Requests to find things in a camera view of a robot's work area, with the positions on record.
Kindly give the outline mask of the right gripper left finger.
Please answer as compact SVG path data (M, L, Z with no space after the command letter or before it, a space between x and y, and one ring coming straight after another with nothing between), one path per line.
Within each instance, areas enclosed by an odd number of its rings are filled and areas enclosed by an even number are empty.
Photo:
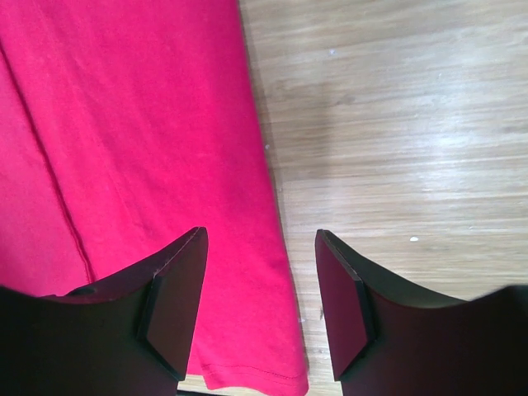
M4 395L174 395L186 377L208 234L66 295L1 290Z

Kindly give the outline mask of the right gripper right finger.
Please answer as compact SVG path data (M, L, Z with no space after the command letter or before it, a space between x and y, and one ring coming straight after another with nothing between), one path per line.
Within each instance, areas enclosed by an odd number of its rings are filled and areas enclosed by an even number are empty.
M334 379L345 395L524 395L527 288L465 301L315 239Z

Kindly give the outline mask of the red t shirt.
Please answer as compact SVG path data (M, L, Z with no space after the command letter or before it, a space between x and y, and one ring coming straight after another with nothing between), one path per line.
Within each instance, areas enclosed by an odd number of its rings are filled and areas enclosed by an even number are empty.
M61 295L197 226L189 373L306 394L238 3L2 2L2 284Z

